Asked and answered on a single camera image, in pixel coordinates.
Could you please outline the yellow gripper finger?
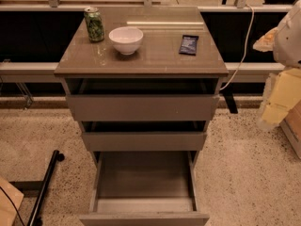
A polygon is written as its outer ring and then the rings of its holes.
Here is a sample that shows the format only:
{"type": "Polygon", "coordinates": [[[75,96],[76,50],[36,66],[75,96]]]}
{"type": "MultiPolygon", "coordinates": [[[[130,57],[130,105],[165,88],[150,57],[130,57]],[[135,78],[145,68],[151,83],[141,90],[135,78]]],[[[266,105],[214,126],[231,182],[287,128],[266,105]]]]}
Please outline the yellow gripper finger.
{"type": "Polygon", "coordinates": [[[263,131],[278,127],[301,101],[301,70],[290,68],[270,73],[264,86],[257,125],[263,131]]]}
{"type": "Polygon", "coordinates": [[[274,27],[261,36],[253,44],[253,49],[260,52],[270,52],[274,50],[275,36],[277,33],[277,28],[274,27]]]}

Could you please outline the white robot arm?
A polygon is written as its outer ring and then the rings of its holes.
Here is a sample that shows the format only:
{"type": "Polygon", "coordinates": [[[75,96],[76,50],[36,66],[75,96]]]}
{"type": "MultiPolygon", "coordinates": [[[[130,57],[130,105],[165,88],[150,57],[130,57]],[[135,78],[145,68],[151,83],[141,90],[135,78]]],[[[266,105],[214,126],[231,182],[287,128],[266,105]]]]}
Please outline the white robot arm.
{"type": "Polygon", "coordinates": [[[264,131],[279,126],[301,100],[301,1],[253,45],[260,52],[273,52],[274,61],[285,69],[270,74],[265,82],[257,125],[264,131]]]}

